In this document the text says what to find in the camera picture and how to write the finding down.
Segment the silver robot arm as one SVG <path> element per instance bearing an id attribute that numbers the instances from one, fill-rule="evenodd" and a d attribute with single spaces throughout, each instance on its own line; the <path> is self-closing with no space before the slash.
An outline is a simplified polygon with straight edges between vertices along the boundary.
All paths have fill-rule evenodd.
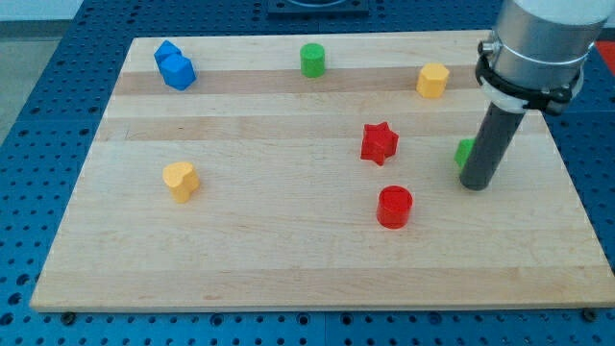
<path id="1" fill-rule="evenodd" d="M 504 0 L 479 44 L 477 81 L 492 100 L 526 109 L 566 105 L 582 87 L 582 67 L 614 0 Z"/>

